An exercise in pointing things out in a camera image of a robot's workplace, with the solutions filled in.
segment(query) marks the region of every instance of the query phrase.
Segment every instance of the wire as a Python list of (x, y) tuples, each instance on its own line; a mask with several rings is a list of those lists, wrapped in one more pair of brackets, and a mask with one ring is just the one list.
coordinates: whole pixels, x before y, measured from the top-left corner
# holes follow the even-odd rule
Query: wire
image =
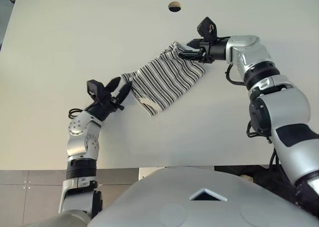
[(248, 122), (247, 130), (246, 130), (246, 134), (249, 138), (256, 137), (256, 136), (262, 136), (257, 132), (250, 132), (250, 129), (251, 129), (251, 121)]
[(233, 81), (233, 80), (231, 80), (231, 78), (230, 78), (230, 70), (231, 70), (232, 67), (233, 67), (232, 64), (230, 64), (230, 65), (228, 66), (227, 71), (225, 72), (225, 74), (226, 74), (226, 79), (227, 79), (231, 84), (245, 86), (245, 83), (244, 83), (244, 82), (238, 82), (238, 81)]
[(276, 151), (274, 149), (269, 162), (269, 168), (268, 168), (269, 171), (273, 171), (273, 163), (274, 163), (275, 156), (276, 156)]
[(275, 151), (275, 154), (276, 154), (276, 166), (278, 167), (279, 169), (279, 172), (280, 172), (280, 175), (282, 177), (282, 179), (287, 182), (290, 186), (294, 187), (291, 182), (289, 181), (287, 175), (285, 174), (285, 171), (283, 170), (283, 167), (279, 164), (279, 157)]
[(70, 110), (69, 110), (69, 115), (68, 115), (68, 117), (69, 117), (70, 119), (74, 119), (74, 118), (76, 118), (78, 115), (73, 115), (73, 114), (80, 113), (80, 112), (82, 112), (82, 111), (83, 111), (82, 109), (70, 109)]

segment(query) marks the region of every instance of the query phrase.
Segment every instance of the silver robot arm segment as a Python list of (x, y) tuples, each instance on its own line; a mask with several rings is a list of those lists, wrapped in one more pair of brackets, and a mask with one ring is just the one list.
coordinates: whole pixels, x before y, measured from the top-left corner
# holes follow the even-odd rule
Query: silver robot arm segment
[[(203, 38), (187, 45), (199, 51), (186, 50), (180, 57), (202, 63), (225, 60), (229, 64), (226, 79), (248, 90), (251, 121), (247, 135), (264, 136), (273, 143), (276, 162), (280, 160), (295, 186), (299, 204), (318, 216), (319, 135), (308, 127), (310, 105), (306, 96), (280, 74), (259, 37), (218, 37), (216, 25), (208, 17), (197, 31)], [(241, 82), (229, 77), (233, 65), (238, 69)]]
[(237, 66), (249, 90), (253, 129), (269, 137), (291, 183), (316, 175), (319, 139), (307, 126), (310, 105), (306, 96), (276, 71), (256, 36), (231, 36), (226, 61)]
[(132, 83), (125, 84), (116, 97), (111, 93), (120, 82), (120, 77), (113, 79), (106, 87), (95, 80), (87, 82), (88, 94), (93, 103), (85, 110), (72, 109), (68, 131), (70, 139), (67, 145), (67, 171), (63, 182), (59, 213), (71, 213), (83, 220), (94, 218), (102, 210), (102, 194), (95, 191), (96, 162), (99, 154), (99, 133), (103, 121), (117, 109), (123, 110), (122, 101), (129, 94)]

